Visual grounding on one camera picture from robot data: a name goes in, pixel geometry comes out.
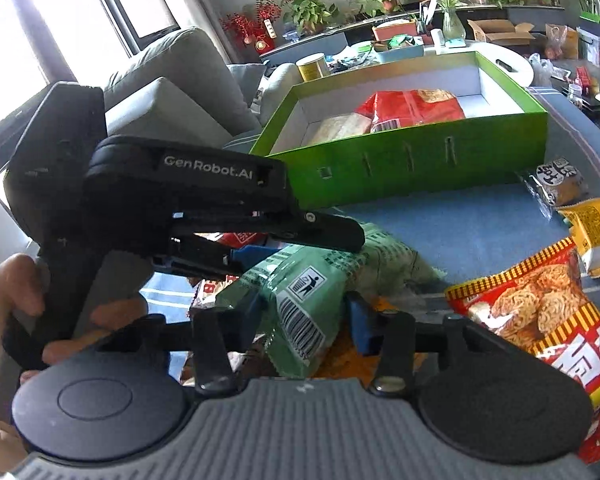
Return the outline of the person's left hand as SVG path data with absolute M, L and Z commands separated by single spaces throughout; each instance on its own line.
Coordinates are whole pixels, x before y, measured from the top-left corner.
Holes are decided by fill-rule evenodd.
M 34 260 L 23 254 L 13 255 L 0 264 L 0 356 L 5 324 L 13 310 L 35 318 L 44 312 L 41 273 Z M 46 344 L 43 361 L 55 365 L 146 314 L 146 300 L 138 292 L 129 298 L 101 304 L 91 314 L 94 330 L 74 339 Z M 0 419 L 0 474 L 11 471 L 26 456 L 15 428 Z

